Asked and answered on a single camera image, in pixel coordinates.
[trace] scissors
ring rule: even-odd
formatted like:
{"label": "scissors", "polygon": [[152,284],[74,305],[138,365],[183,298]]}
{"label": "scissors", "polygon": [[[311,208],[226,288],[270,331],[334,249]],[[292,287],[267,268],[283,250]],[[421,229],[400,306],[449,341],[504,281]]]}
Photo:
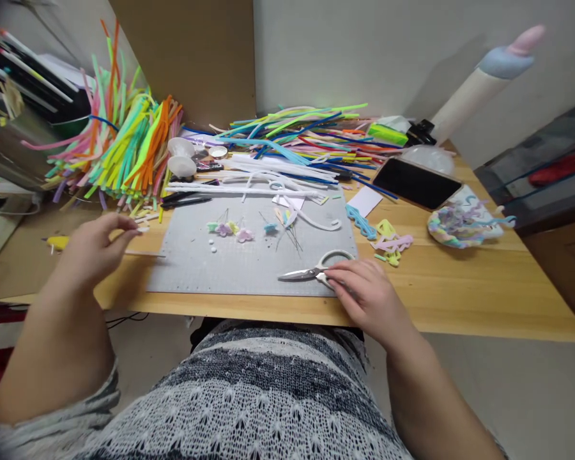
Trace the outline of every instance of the scissors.
{"label": "scissors", "polygon": [[315,267],[309,268],[308,270],[297,270],[295,272],[289,272],[286,273],[285,275],[281,275],[277,279],[280,281],[306,281],[311,279],[317,279],[320,283],[323,283],[328,288],[333,289],[333,287],[328,283],[328,278],[324,273],[326,270],[328,270],[328,267],[324,265],[324,262],[330,259],[332,256],[343,256],[346,257],[347,260],[356,259],[347,251],[343,251],[341,249],[331,250],[321,257],[321,259],[319,260],[318,264]]}

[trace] person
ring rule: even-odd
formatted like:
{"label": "person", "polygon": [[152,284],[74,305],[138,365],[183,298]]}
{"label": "person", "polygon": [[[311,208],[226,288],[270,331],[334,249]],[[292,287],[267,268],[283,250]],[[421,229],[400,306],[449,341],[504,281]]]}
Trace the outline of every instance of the person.
{"label": "person", "polygon": [[[111,241],[116,229],[123,232]],[[113,417],[117,365],[93,290],[138,234],[132,219],[113,213],[72,235],[0,382],[0,458],[505,457],[367,260],[326,274],[353,322],[386,351],[390,420],[365,382],[359,334],[231,320]]]}

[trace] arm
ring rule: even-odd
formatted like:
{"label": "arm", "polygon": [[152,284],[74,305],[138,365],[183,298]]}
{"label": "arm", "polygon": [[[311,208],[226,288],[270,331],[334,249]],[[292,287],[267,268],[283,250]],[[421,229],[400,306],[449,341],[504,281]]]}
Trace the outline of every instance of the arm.
{"label": "arm", "polygon": [[417,331],[385,272],[372,261],[326,271],[352,320],[387,353],[392,414],[418,459],[502,460],[500,449]]}
{"label": "arm", "polygon": [[[113,241],[109,234],[125,230]],[[30,306],[0,382],[0,423],[16,424],[94,394],[114,356],[94,287],[120,264],[136,223],[107,214],[70,238],[55,271]]]}

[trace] green eraser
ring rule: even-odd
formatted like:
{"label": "green eraser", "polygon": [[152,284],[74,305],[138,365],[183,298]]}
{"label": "green eraser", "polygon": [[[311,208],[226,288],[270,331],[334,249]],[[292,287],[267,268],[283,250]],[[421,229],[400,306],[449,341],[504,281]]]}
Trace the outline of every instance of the green eraser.
{"label": "green eraser", "polygon": [[409,138],[406,134],[395,131],[387,126],[378,125],[373,123],[369,129],[369,135],[381,139],[382,141],[387,141],[390,144],[396,144],[400,147],[404,146]]}

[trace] scissor handle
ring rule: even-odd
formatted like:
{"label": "scissor handle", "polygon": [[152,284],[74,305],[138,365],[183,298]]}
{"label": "scissor handle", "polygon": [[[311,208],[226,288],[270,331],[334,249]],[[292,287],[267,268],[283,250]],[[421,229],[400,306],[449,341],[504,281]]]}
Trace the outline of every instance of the scissor handle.
{"label": "scissor handle", "polygon": [[344,256],[347,260],[355,260],[356,257],[354,257],[352,254],[350,254],[347,251],[343,251],[341,249],[334,249],[331,251],[328,251],[326,254],[324,254],[323,256],[321,256],[321,259],[319,260],[319,263],[316,265],[316,268],[321,270],[320,273],[316,276],[316,278],[318,279],[318,281],[320,281],[321,283],[324,284],[324,286],[326,286],[327,288],[330,288],[332,290],[334,290],[334,288],[330,285],[330,283],[328,283],[328,277],[326,276],[326,274],[324,273],[324,270],[327,270],[328,267],[324,265],[324,262],[327,259],[330,259],[332,256]]}

